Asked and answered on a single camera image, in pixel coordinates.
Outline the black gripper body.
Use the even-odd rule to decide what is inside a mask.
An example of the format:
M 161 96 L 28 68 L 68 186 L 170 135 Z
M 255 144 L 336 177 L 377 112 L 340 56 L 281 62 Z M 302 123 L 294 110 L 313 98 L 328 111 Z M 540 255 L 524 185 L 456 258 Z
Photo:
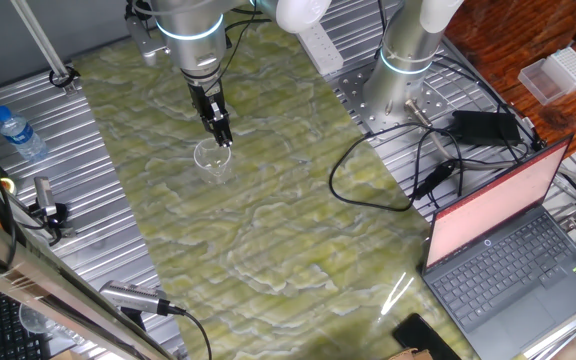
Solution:
M 215 116 L 224 115 L 224 96 L 221 81 L 216 84 L 189 83 L 194 108 L 203 120 L 213 120 Z

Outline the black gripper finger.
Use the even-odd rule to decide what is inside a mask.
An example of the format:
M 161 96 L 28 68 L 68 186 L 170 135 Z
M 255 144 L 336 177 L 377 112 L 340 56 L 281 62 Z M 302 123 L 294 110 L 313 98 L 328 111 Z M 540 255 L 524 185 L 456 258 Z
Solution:
M 217 131 L 214 129 L 213 120 L 202 116 L 201 121 L 205 130 L 213 136 L 216 143 L 219 143 L 220 142 L 219 136 L 217 134 Z
M 213 132 L 220 147 L 230 147 L 233 143 L 229 124 L 229 115 L 218 103 L 212 104 Z

